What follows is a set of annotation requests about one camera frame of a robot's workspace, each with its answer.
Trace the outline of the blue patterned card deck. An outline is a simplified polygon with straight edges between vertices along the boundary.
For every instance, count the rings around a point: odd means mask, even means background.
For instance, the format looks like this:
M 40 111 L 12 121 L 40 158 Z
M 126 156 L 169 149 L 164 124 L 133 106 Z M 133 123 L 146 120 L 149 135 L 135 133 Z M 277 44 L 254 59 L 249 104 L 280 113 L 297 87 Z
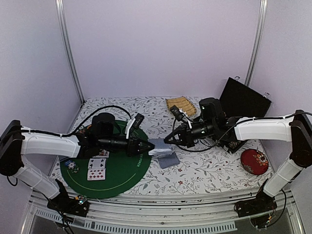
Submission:
M 180 161 L 176 156 L 164 156 L 158 158 L 158 163 L 160 168 L 166 169 L 178 165 Z

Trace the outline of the eight of diamonds card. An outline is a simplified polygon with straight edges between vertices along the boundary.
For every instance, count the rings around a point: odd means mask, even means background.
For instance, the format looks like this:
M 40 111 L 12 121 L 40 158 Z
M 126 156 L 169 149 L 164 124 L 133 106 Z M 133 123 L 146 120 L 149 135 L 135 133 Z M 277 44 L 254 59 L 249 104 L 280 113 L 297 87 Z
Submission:
M 88 181 L 98 181 L 106 179 L 106 169 L 89 169 L 87 172 Z

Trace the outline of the poker chip stack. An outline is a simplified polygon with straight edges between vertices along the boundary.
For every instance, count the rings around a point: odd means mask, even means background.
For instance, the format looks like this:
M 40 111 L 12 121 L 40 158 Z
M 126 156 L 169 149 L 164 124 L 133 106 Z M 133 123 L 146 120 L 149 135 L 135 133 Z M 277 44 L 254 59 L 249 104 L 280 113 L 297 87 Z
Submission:
M 76 165 L 75 162 L 70 162 L 68 164 L 68 169 L 71 171 L 71 173 L 74 173 L 74 174 L 79 172 L 79 167 Z

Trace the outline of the blue small blind button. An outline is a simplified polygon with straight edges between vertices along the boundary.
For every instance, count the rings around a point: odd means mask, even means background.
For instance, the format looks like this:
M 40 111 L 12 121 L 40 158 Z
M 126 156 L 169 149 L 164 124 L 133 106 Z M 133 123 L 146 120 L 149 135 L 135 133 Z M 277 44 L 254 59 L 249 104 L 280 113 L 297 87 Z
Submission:
M 64 164 L 65 164 L 66 167 L 68 167 L 71 163 L 72 163 L 72 160 L 67 160 L 67 161 L 65 161 Z

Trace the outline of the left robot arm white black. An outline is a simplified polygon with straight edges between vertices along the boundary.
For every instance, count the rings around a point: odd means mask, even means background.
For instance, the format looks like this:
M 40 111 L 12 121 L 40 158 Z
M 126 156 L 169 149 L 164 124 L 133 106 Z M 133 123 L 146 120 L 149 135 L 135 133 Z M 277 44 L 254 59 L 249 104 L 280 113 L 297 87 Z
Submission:
M 125 130 L 121 130 L 114 115 L 101 113 L 92 118 L 91 127 L 84 133 L 75 131 L 67 135 L 33 130 L 13 120 L 0 137 L 0 173 L 25 182 L 53 199 L 61 211 L 67 212 L 73 204 L 63 184 L 50 179 L 25 156 L 39 154 L 89 159 L 101 150 L 125 152 L 127 156 L 147 153 L 154 149 L 154 144 L 130 135 L 143 119 L 143 115 L 137 114 L 126 123 Z

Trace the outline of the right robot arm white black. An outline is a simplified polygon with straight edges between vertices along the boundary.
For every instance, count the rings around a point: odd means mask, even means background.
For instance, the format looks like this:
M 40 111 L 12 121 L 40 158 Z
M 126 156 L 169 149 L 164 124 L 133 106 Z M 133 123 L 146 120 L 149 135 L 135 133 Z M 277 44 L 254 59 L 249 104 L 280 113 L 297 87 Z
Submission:
M 297 110 L 294 114 L 282 117 L 230 117 L 226 118 L 220 101 L 210 97 L 199 102 L 200 117 L 189 120 L 179 108 L 173 106 L 170 112 L 182 124 L 173 128 L 164 142 L 188 151 L 195 140 L 216 137 L 217 142 L 259 140 L 280 140 L 292 143 L 292 152 L 279 166 L 258 192 L 252 202 L 255 212 L 261 213 L 276 196 L 300 172 L 312 164 L 312 124 L 309 113 Z

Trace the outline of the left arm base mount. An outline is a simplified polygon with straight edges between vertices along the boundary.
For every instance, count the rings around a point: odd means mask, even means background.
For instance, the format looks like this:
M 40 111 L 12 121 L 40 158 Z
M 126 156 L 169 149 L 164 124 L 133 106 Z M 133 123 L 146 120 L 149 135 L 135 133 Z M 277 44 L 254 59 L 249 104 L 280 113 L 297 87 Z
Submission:
M 48 199 L 47 208 L 60 213 L 86 217 L 90 203 L 85 201 L 81 204 L 79 200 L 70 198 L 64 185 L 58 179 L 55 179 L 55 182 L 58 185 L 58 194 L 54 198 Z

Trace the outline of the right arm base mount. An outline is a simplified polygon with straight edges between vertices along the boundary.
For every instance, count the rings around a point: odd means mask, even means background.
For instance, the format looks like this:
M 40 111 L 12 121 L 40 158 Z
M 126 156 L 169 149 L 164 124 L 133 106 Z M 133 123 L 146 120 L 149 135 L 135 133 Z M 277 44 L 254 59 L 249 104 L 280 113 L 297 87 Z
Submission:
M 258 190 L 255 198 L 241 200 L 234 204 L 234 211 L 238 214 L 238 217 L 258 215 L 263 212 L 272 212 L 274 214 L 276 208 L 275 198 L 264 193 L 262 187 Z M 257 229 L 265 229 L 269 226 L 273 214 L 251 218 L 251 224 Z

